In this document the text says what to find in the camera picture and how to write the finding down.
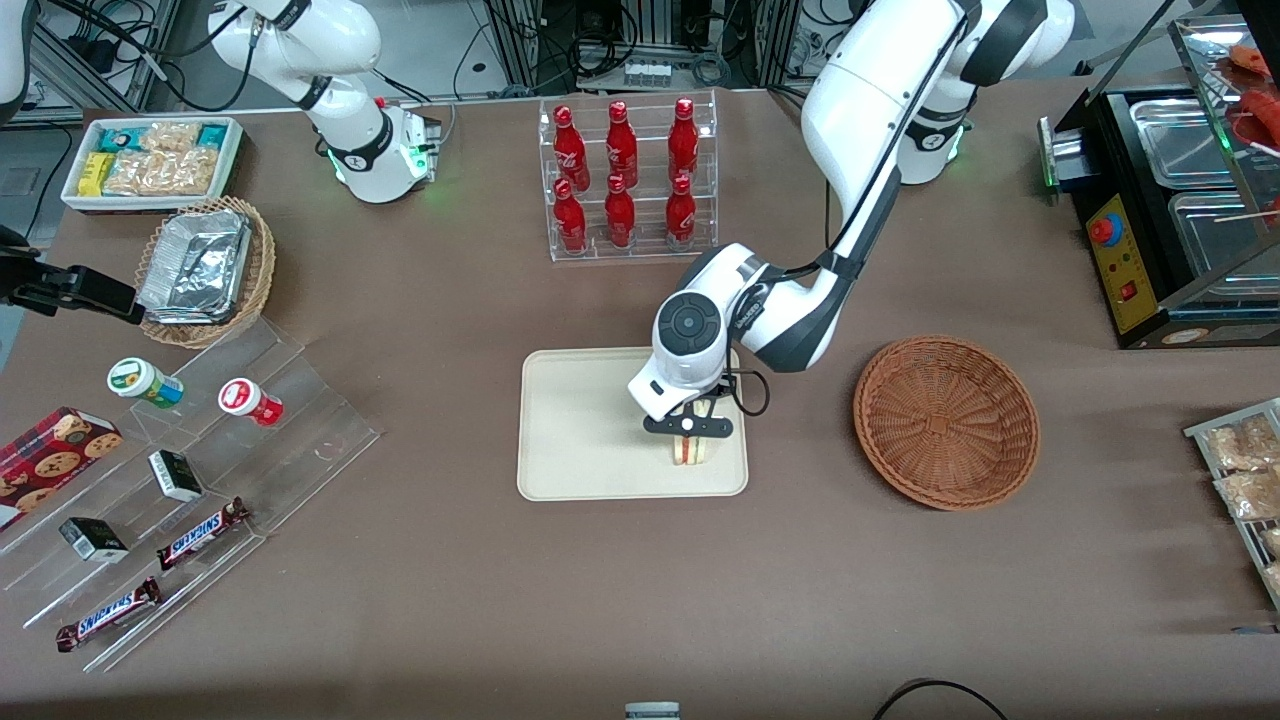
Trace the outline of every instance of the red-lidded cup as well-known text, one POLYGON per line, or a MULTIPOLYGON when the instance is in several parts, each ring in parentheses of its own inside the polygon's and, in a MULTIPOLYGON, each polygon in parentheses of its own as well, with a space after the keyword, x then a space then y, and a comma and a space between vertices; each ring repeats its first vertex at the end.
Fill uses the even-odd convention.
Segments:
POLYGON ((236 378, 224 384, 218 393, 218 406, 232 415, 248 415, 264 428, 274 425, 284 415, 284 404, 262 392, 248 378, 236 378))

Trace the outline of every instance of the red cookie box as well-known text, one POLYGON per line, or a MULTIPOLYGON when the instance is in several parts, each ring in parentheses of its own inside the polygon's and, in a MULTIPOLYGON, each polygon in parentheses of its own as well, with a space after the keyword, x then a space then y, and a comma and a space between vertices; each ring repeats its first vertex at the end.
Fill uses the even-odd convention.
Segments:
POLYGON ((101 418, 59 407, 0 448, 0 530, 35 510, 124 438, 101 418))

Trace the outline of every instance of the yellow control panel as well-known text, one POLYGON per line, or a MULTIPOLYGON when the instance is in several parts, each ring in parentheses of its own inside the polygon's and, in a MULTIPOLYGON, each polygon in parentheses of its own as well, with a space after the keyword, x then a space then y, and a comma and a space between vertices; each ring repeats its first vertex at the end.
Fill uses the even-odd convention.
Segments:
POLYGON ((1089 218, 1084 232, 1093 247, 1093 261, 1098 264, 1111 315, 1120 332, 1126 333, 1155 315, 1157 306, 1119 195, 1089 218))

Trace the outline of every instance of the red emergency stop button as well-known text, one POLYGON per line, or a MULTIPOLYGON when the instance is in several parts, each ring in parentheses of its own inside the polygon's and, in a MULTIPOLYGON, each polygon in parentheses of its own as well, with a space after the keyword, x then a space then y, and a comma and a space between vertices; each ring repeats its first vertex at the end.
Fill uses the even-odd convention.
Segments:
POLYGON ((1120 234, 1123 231, 1124 220, 1120 219, 1120 215, 1107 213, 1106 215, 1089 223, 1089 240, 1102 247, 1111 247, 1120 242, 1120 234))

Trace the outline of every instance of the snickers bar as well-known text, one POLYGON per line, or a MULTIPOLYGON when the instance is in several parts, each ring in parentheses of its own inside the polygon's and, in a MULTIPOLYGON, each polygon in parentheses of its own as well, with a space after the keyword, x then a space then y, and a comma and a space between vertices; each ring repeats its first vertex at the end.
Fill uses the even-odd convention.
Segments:
POLYGON ((160 557, 160 570, 172 570, 183 560, 200 552, 214 538, 232 529, 233 525, 244 518, 248 518, 248 509, 244 507, 244 502, 239 497, 228 502, 215 515, 173 541, 173 544, 164 550, 157 550, 156 556, 160 557))
POLYGON ((59 629, 58 652, 70 652, 79 647, 81 643, 88 641, 93 633, 119 623, 125 615, 131 615, 134 610, 147 605, 160 605, 161 602, 164 602, 164 598, 160 597, 160 585, 156 584, 155 578, 147 578, 146 580, 142 580, 142 584, 138 585, 137 589, 125 594, 120 600, 108 605, 74 625, 65 625, 59 629))

